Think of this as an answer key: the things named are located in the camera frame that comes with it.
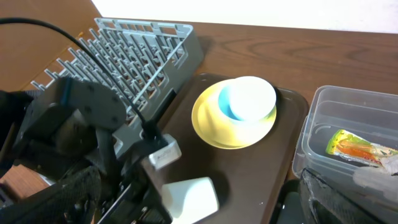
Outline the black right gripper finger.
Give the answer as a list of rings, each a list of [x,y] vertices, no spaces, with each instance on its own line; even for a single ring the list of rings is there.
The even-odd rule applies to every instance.
[[[299,195],[307,223],[382,223],[382,220],[332,187],[330,181],[311,168],[305,168],[301,173]]]

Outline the light blue bowl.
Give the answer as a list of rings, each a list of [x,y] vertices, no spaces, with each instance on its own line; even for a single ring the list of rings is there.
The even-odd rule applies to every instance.
[[[231,88],[229,85],[226,85],[219,93],[218,96],[218,107],[221,110],[221,112],[226,115],[228,118],[236,120],[236,121],[242,121],[242,118],[237,117],[230,105],[230,91]]]

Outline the white tissue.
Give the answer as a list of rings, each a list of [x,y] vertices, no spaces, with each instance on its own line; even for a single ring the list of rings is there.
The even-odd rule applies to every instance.
[[[381,191],[386,199],[397,202],[397,155],[381,158],[381,167],[360,167],[355,170],[355,184]]]

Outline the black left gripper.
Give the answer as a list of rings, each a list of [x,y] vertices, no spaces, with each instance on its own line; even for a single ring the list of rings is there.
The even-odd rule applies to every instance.
[[[157,127],[144,129],[146,140],[162,139]],[[90,166],[32,196],[1,209],[1,223],[159,223],[172,218],[140,164],[123,174],[116,191],[106,198],[104,180]]]

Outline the white cup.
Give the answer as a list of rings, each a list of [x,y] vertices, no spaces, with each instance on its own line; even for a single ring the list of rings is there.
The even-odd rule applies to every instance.
[[[209,177],[164,184],[162,203],[172,224],[196,223],[219,210],[215,187]]]

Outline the yellow plate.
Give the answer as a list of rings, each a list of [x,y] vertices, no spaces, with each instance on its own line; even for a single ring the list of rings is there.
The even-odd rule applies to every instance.
[[[236,121],[218,107],[220,91],[229,85]],[[221,149],[240,149],[260,141],[272,129],[277,115],[277,94],[266,80],[245,76],[223,80],[208,87],[197,98],[192,109],[195,132],[206,143]]]

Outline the yellow green snack wrapper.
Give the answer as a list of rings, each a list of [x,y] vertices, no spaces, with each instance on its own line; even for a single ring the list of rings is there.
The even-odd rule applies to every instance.
[[[339,129],[329,140],[326,153],[347,161],[381,167],[381,159],[397,155],[397,149],[365,140],[345,129]]]

